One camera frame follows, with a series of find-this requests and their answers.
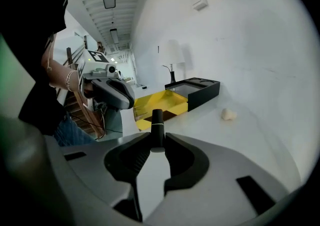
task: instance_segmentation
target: small beige object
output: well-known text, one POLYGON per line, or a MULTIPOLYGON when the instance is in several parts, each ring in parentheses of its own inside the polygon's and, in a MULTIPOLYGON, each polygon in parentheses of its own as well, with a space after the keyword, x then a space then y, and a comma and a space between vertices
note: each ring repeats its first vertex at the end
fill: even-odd
POLYGON ((234 120, 234 119, 236 119, 236 117, 237 117, 237 113, 236 112, 233 112, 232 110, 230 110, 228 108, 224 108, 222 110, 221 118, 223 120, 234 120))

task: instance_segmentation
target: bracelet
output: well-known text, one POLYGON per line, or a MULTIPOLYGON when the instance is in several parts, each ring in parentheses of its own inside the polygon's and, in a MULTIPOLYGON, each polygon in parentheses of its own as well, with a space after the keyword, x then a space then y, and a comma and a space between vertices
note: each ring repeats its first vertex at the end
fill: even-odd
POLYGON ((68 88, 68 90, 69 90, 70 92, 73 92, 73 91, 71 90, 71 88, 70 88, 70 77, 71 77, 71 74, 74 73, 74 72, 76 72, 76 70, 71 70, 71 71, 68 73, 68 75, 66 76, 66 79, 65 79, 66 88, 68 88))

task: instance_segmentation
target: jeans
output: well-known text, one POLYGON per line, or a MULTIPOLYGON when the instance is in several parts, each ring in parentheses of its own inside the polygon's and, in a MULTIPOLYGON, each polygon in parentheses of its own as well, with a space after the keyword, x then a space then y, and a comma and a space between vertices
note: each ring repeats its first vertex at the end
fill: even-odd
POLYGON ((96 141, 72 121, 69 113, 61 120, 53 137, 61 147, 90 144, 96 141))

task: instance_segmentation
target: yellow tray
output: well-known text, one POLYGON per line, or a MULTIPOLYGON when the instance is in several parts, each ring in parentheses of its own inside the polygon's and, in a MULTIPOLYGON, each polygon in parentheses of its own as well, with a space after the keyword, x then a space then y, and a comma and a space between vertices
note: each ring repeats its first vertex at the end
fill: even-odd
POLYGON ((151 127, 154 109, 163 110, 163 120, 166 121, 188 111, 188 98, 170 90, 164 90, 136 99, 133 113, 139 130, 151 127))

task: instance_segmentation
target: black tray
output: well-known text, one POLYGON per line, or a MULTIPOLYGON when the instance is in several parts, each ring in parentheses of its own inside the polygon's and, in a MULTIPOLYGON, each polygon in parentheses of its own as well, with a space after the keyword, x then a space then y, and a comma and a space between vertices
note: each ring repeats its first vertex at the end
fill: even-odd
POLYGON ((175 83, 166 84, 171 90, 188 98, 188 112, 216 97, 220 91, 220 82, 199 77, 192 77, 175 83))

